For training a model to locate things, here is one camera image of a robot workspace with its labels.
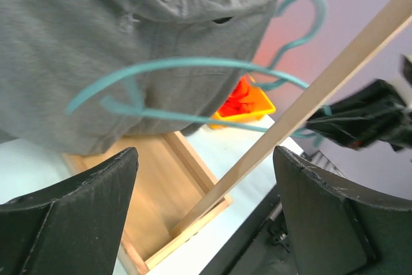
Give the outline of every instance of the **wooden dowel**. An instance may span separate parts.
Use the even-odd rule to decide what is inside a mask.
[[[412,20],[412,0],[391,0],[343,49],[279,120],[239,159],[226,175],[176,225],[179,234],[206,214],[285,138],[319,109]]]

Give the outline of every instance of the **orange container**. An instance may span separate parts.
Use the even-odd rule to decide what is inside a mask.
[[[212,116],[212,119],[224,120],[227,122],[245,123],[245,122],[253,122],[255,120],[259,120],[265,115],[272,114],[276,111],[276,108],[273,105],[272,101],[270,101],[266,93],[260,88],[251,86],[249,90],[249,95],[251,96],[251,99],[254,101],[254,110],[252,112],[231,115],[231,116],[226,116],[226,117],[222,117],[219,114],[219,112],[216,112]],[[219,128],[226,127],[222,125],[213,125],[213,124],[210,124],[209,126],[212,129],[219,129]]]

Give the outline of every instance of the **gray cloth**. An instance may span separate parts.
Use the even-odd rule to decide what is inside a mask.
[[[178,131],[191,124],[114,115],[107,94],[128,103],[117,83],[74,114],[83,88],[139,62],[168,57],[250,61],[277,0],[0,0],[0,137],[19,137],[81,155],[101,153],[122,135]],[[232,17],[226,23],[214,20]],[[173,68],[136,81],[148,107],[212,115],[242,72]]]

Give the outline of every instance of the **wooden box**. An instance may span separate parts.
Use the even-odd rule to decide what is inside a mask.
[[[217,182],[180,133],[124,137],[104,155],[64,158],[77,174],[127,147],[137,148],[139,168],[119,258],[129,274],[146,274],[229,206],[231,199],[225,196],[194,225],[171,236],[172,228]]]

